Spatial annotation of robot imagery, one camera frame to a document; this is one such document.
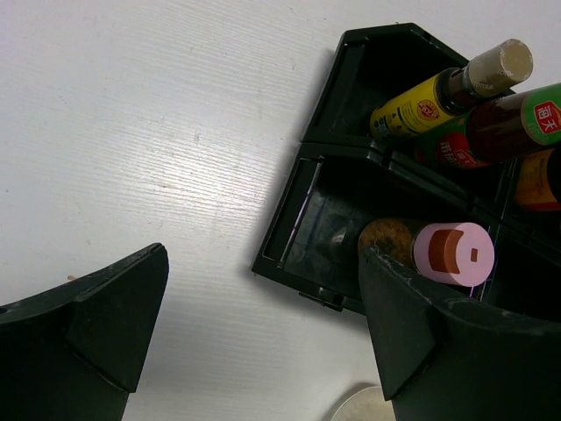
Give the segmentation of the red sauce bottle yellow cap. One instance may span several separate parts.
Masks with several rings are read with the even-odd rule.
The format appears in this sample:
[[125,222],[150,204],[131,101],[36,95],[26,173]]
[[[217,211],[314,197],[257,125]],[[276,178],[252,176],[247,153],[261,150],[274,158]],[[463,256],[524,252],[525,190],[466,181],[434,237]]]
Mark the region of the red sauce bottle yellow cap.
[[511,161],[560,142],[560,85],[499,97],[419,136],[426,165],[475,169]]

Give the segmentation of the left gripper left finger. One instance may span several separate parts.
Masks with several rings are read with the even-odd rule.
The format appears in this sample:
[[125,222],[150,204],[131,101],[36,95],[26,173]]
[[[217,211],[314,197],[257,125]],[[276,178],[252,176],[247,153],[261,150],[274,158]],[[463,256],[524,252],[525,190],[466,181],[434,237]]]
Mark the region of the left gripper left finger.
[[1,307],[3,420],[119,420],[137,390],[167,286],[155,243]]

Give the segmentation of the clear glass jar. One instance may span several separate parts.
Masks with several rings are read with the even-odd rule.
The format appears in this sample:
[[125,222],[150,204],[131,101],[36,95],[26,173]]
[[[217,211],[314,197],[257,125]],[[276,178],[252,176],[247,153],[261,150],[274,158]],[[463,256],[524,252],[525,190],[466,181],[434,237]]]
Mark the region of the clear glass jar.
[[362,384],[341,397],[325,418],[329,421],[395,421],[394,408],[380,385]]

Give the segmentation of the dark sauce jar red lid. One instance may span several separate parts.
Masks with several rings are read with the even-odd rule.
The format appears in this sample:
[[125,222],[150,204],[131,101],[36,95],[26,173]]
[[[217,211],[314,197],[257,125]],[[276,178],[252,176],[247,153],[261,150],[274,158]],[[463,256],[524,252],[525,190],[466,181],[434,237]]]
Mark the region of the dark sauce jar red lid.
[[560,148],[528,155],[522,160],[515,202],[526,211],[560,211]]

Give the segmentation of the yellow label bottle beige cap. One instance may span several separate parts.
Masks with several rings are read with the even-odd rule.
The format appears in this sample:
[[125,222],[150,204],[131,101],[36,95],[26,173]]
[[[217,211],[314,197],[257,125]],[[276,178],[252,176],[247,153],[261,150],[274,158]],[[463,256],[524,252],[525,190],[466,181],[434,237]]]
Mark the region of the yellow label bottle beige cap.
[[447,68],[373,111],[371,134],[378,140],[417,137],[525,82],[533,72],[529,47],[508,39],[462,68]]

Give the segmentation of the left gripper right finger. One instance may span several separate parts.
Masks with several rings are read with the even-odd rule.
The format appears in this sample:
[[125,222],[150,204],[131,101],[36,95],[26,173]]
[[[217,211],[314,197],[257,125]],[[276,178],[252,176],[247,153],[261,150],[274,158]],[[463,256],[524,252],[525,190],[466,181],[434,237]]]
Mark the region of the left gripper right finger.
[[375,247],[359,286],[399,420],[557,420],[560,325],[474,300]]

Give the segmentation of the pink cap spice shaker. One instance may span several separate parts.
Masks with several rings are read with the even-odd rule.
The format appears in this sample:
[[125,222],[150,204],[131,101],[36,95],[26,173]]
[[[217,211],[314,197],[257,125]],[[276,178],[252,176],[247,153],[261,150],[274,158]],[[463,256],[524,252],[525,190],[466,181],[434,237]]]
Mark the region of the pink cap spice shaker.
[[432,281],[459,287],[482,284],[495,262],[491,236],[472,222],[378,218],[359,235],[360,253],[371,246]]

